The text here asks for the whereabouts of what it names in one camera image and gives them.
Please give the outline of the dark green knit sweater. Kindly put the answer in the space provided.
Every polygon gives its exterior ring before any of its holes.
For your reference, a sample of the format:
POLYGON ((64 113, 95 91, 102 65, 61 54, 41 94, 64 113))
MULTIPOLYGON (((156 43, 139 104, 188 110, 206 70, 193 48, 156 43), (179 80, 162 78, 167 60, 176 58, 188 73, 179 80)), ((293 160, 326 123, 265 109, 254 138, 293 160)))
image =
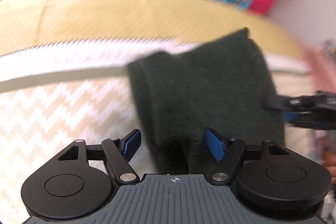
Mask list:
POLYGON ((285 143, 282 113, 264 106, 276 92, 272 77, 246 28, 178 55, 157 52, 130 63, 127 72, 159 173, 212 171, 208 128, 248 144, 285 143))

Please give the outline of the yellow beige patterned bedspread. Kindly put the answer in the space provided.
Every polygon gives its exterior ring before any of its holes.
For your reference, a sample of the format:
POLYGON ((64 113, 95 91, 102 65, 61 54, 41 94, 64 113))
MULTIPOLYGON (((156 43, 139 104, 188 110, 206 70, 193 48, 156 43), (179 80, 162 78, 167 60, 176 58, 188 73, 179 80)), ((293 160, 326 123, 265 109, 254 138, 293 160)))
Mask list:
POLYGON ((296 40, 217 0, 1 0, 1 221, 22 223, 26 178, 76 139, 138 126, 124 66, 248 27, 277 91, 313 92, 296 40))

